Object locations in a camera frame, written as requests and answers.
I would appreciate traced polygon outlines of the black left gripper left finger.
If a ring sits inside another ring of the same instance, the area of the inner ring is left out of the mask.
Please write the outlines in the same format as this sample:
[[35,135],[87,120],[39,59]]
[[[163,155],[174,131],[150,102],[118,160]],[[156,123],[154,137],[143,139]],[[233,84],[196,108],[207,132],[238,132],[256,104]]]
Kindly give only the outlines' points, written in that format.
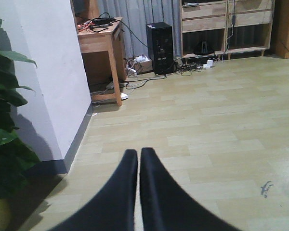
[[138,158],[127,149],[112,176],[78,212],[52,231],[133,231]]

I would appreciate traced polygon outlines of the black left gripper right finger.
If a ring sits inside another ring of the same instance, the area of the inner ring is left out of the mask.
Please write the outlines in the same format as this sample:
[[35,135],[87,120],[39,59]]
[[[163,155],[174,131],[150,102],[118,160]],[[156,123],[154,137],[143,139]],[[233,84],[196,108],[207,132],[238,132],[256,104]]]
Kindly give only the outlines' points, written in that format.
[[151,147],[141,150],[140,201],[146,231],[237,230],[184,191]]

